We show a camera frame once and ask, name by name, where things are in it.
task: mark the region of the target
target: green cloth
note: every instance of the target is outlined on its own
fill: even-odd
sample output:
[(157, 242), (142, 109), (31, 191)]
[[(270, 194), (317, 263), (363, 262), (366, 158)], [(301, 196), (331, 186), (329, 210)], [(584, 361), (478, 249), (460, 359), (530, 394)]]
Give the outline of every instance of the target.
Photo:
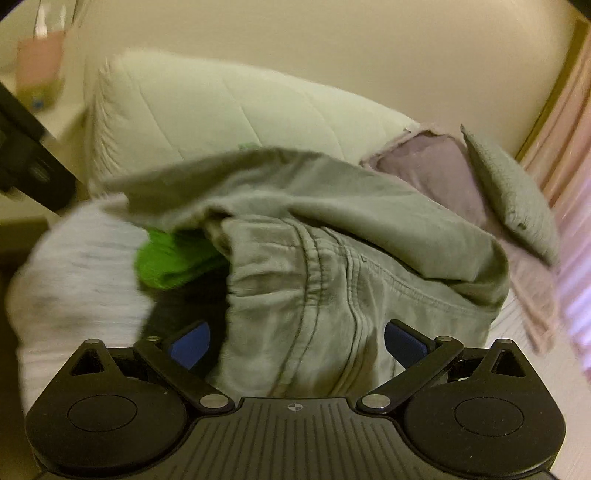
[(533, 179), (494, 142), (462, 125), (470, 162), (498, 218), (549, 266), (560, 261), (554, 214)]
[(135, 271), (147, 286), (170, 290), (228, 264), (202, 230), (166, 233), (148, 230), (150, 241), (138, 250)]

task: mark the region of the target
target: stitching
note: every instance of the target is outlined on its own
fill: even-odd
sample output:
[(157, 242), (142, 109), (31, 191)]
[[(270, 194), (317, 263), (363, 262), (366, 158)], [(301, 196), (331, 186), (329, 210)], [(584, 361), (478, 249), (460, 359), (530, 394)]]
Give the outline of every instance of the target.
[(336, 140), (336, 144), (339, 146), (340, 156), (343, 157), (343, 159), (345, 160), (345, 154), (343, 153), (343, 147), (341, 146), (339, 137), (337, 137), (335, 131), (332, 128), (332, 126), (328, 123), (328, 121), (324, 117), (324, 115), (322, 115), (322, 112), (320, 110), (318, 110), (318, 107), (312, 102), (312, 99), (308, 96), (308, 94), (306, 92), (302, 91), (302, 90), (299, 90), (299, 92), (306, 98), (306, 100), (308, 100), (308, 103), (312, 106), (312, 108), (314, 110), (316, 110), (316, 112), (318, 112), (318, 115), (320, 115), (320, 117), (322, 118), (322, 120), (324, 120), (324, 123), (329, 127), (330, 132), (333, 134), (333, 137)]
[(252, 126), (251, 121), (248, 119), (248, 117), (246, 116), (246, 113), (244, 111), (244, 108), (242, 108), (242, 104), (238, 101), (238, 99), (234, 96), (234, 94), (232, 93), (232, 91), (230, 90), (230, 87), (228, 86), (228, 84), (226, 83), (226, 79), (220, 75), (219, 76), (220, 79), (222, 80), (222, 83), (224, 85), (224, 87), (226, 88), (226, 91), (228, 92), (228, 94), (232, 97), (232, 99), (236, 102), (236, 104), (238, 105), (238, 108), (240, 109), (240, 111), (242, 112), (242, 116), (244, 117), (244, 120), (246, 120), (246, 123), (248, 124), (248, 126), (251, 128), (252, 133), (255, 134), (256, 140), (259, 142), (259, 145), (262, 146), (262, 142), (261, 139), (259, 138), (258, 134), (256, 133), (256, 130), (254, 129), (254, 127)]
[(274, 247), (283, 247), (283, 248), (286, 248), (286, 249), (289, 249), (289, 250), (294, 250), (294, 249), (299, 249), (300, 248), (299, 245), (287, 245), (287, 244), (281, 244), (279, 242), (272, 242), (272, 241), (256, 242), (256, 244), (257, 245), (273, 245)]
[[(335, 241), (346, 251), (349, 250), (349, 247), (347, 247), (344, 244), (341, 244), (340, 239), (336, 236), (336, 234), (330, 230), (327, 227), (322, 227), (322, 230), (324, 230), (326, 233), (328, 233), (332, 238), (335, 239)], [(359, 258), (362, 259), (363, 261), (367, 262), (371, 267), (376, 268), (377, 270), (380, 270), (380, 272), (386, 274), (388, 276), (388, 278), (390, 278), (392, 284), (396, 284), (399, 288), (397, 288), (395, 285), (392, 285), (392, 288), (396, 288), (397, 291), (400, 292), (400, 294), (405, 295), (407, 298), (411, 299), (411, 300), (418, 300), (418, 301), (427, 301), (430, 305), (435, 306), (435, 307), (444, 307), (443, 310), (445, 311), (449, 311), (449, 310), (460, 310), (461, 312), (465, 312), (468, 315), (474, 316), (482, 316), (485, 317), (484, 314), (482, 314), (481, 312), (477, 311), (476, 309), (470, 309), (467, 307), (463, 307), (460, 305), (455, 305), (455, 304), (450, 304), (446, 301), (443, 301), (441, 299), (432, 297), (430, 295), (427, 295), (425, 293), (423, 293), (422, 291), (418, 290), (415, 287), (412, 287), (411, 285), (406, 284), (405, 282), (403, 282), (400, 278), (396, 277), (392, 272), (390, 272), (390, 270), (386, 270), (384, 267), (382, 267), (381, 265), (377, 264), (374, 260), (372, 260), (371, 258), (366, 257), (365, 255), (362, 255), (360, 253), (358, 253)], [(496, 309), (487, 309), (488, 313), (493, 313), (494, 311), (496, 311)]]
[[(335, 239), (335, 241), (341, 246), (344, 247), (343, 245), (341, 245), (339, 239), (337, 239), (336, 237), (333, 236), (333, 238)], [(350, 375), (350, 370), (353, 368), (353, 366), (351, 365), (352, 362), (352, 357), (353, 357), (353, 351), (355, 350), (355, 343), (356, 340), (358, 338), (358, 334), (359, 334), (359, 322), (353, 312), (353, 306), (351, 305), (351, 287), (350, 284), (353, 281), (353, 265), (352, 265), (352, 259), (349, 255), (349, 250), (347, 248), (344, 248), (344, 252), (340, 252), (340, 255), (342, 255), (343, 253), (345, 254), (345, 259), (347, 260), (347, 273), (346, 273), (346, 285), (347, 285), (347, 304), (349, 305), (349, 311), (353, 317), (353, 319), (355, 320), (355, 331), (353, 333), (353, 341), (351, 342), (351, 348), (349, 350), (349, 356), (347, 357), (347, 361), (345, 362), (335, 384), (333, 385), (332, 389), (330, 390), (330, 395), (338, 395), (339, 393), (339, 386), (341, 388), (343, 388), (345, 386), (345, 381), (347, 379), (347, 377)]]
[(349, 389), (351, 388), (353, 383), (359, 378), (359, 374), (363, 370), (363, 363), (365, 362), (365, 359), (367, 358), (366, 351), (369, 348), (369, 342), (368, 342), (369, 335), (367, 335), (365, 327), (367, 327), (373, 323), (373, 322), (370, 322), (368, 320), (367, 316), (363, 314), (363, 310), (359, 306), (358, 293), (359, 293), (359, 274), (360, 274), (360, 272), (361, 272), (361, 269), (358, 268), (357, 275), (355, 276), (355, 285), (351, 291), (351, 303), (355, 306), (356, 317), (359, 318), (359, 324), (361, 326), (361, 333), (359, 335), (359, 339), (360, 339), (360, 341), (363, 340), (363, 349), (362, 349), (362, 352), (359, 352), (359, 348), (358, 348), (357, 355), (355, 356), (355, 358), (353, 360), (354, 361), (353, 368), (351, 368), (351, 373), (350, 373), (351, 379), (349, 381), (346, 391), (349, 391)]
[[(318, 243), (316, 241), (316, 238), (314, 238), (312, 235), (310, 235), (310, 237), (312, 238), (312, 241), (314, 242), (314, 248), (316, 249), (316, 252), (318, 252)], [(310, 348), (310, 344), (312, 343), (312, 340), (314, 339), (314, 335), (316, 334), (316, 330), (318, 328), (318, 319), (320, 317), (320, 306), (322, 305), (322, 299), (323, 299), (323, 293), (324, 293), (324, 276), (323, 276), (323, 267), (322, 267), (322, 261), (321, 261), (320, 255), (318, 255), (318, 268), (320, 271), (320, 293), (318, 295), (318, 301), (316, 301), (316, 318), (314, 319), (314, 328), (312, 329), (312, 334), (310, 335), (310, 338), (308, 339), (308, 343), (306, 344), (306, 347), (304, 348), (304, 351), (302, 352), (302, 354), (300, 356), (300, 359), (297, 363), (297, 367), (294, 370), (294, 376), (292, 377), (291, 382), (287, 388), (290, 388), (293, 385), (294, 381), (296, 381), (296, 373), (300, 369), (300, 365), (304, 359), (304, 355), (306, 354), (306, 352)]]
[[(306, 305), (308, 303), (308, 296), (309, 296), (309, 274), (310, 274), (310, 270), (309, 270), (309, 265), (310, 265), (310, 258), (308, 256), (308, 252), (307, 249), (304, 247), (304, 239), (301, 236), (301, 232), (294, 226), (294, 225), (290, 225), (289, 222), (287, 222), (286, 220), (282, 219), (281, 220), (283, 223), (285, 223), (286, 225), (289, 225), (290, 227), (292, 227), (294, 229), (294, 231), (296, 232), (295, 234), (298, 236), (298, 238), (300, 239), (300, 244), (301, 244), (301, 249), (303, 251), (304, 254), (304, 260), (306, 262), (306, 283), (304, 285), (304, 301), (302, 303), (302, 309), (301, 309), (301, 316), (300, 316), (300, 325), (297, 329), (297, 332), (294, 335), (294, 339), (293, 342), (290, 346), (289, 351), (287, 352), (287, 355), (285, 356), (285, 359), (283, 360), (283, 362), (281, 363), (281, 369), (280, 369), (280, 373), (277, 375), (277, 378), (275, 379), (275, 382), (273, 383), (273, 388), (271, 389), (271, 395), (277, 395), (278, 393), (280, 394), (281, 392), (277, 392), (279, 390), (280, 384), (281, 384), (281, 379), (283, 377), (283, 375), (285, 374), (285, 366), (287, 365), (288, 361), (291, 358), (291, 355), (293, 353), (293, 350), (296, 346), (297, 340), (300, 337), (300, 333), (302, 330), (302, 326), (304, 323), (304, 312), (306, 311)], [(290, 381), (290, 383), (287, 385), (286, 388), (289, 387), (289, 385), (291, 385), (293, 383), (293, 378)]]
[(174, 148), (172, 143), (170, 142), (170, 140), (168, 139), (168, 137), (166, 136), (166, 134), (164, 133), (164, 130), (162, 130), (162, 127), (160, 126), (160, 124), (158, 123), (158, 121), (156, 120), (156, 117), (154, 116), (154, 113), (152, 111), (152, 109), (150, 108), (150, 105), (148, 104), (148, 101), (146, 100), (146, 97), (141, 89), (141, 86), (139, 85), (138, 82), (136, 82), (133, 77), (131, 76), (131, 74), (129, 73), (129, 70), (127, 69), (127, 67), (125, 65), (122, 64), (122, 70), (125, 72), (125, 74), (128, 76), (129, 81), (135, 85), (135, 87), (138, 89), (138, 93), (140, 95), (140, 97), (142, 97), (142, 100), (144, 101), (144, 105), (146, 106), (146, 108), (148, 109), (148, 112), (150, 112), (150, 115), (152, 117), (152, 120), (154, 120), (154, 125), (156, 125), (156, 127), (158, 128), (158, 130), (160, 131), (160, 133), (162, 134), (162, 136), (164, 137), (164, 139), (168, 142), (168, 146), (175, 151), (179, 157), (181, 157), (181, 160), (184, 160), (184, 157), (181, 155), (181, 152), (178, 150), (178, 148)]

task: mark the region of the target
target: white cushion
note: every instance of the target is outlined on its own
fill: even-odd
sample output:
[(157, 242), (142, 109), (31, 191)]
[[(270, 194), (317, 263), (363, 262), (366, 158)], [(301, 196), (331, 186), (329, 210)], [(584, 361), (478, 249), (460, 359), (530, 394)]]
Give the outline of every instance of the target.
[(416, 123), (358, 95), (272, 70), (133, 50), (96, 88), (90, 189), (100, 180), (261, 145), (357, 163)]

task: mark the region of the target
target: ribbed plastic surface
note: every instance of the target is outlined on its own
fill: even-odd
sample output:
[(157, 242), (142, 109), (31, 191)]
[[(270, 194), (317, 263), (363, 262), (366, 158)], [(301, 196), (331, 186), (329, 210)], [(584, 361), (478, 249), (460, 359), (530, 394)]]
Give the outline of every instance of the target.
[[(197, 422), (171, 456), (130, 480), (452, 480), (417, 457), (387, 419), (353, 412), (344, 398), (247, 398)], [(544, 480), (545, 474), (531, 477)], [(39, 480), (61, 477), (45, 473)]]

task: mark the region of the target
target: floor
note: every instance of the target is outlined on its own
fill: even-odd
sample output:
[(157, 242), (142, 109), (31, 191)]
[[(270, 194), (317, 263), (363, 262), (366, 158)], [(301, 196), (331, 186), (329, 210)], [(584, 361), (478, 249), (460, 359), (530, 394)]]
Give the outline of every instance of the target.
[(25, 435), (18, 390), (17, 337), (4, 312), (4, 290), (8, 283), (2, 273), (0, 310), (0, 480), (30, 480), (38, 472)]
[(18, 339), (4, 310), (6, 287), (39, 237), (44, 220), (0, 225), (0, 480), (31, 480), (39, 472), (25, 435), (18, 388)]

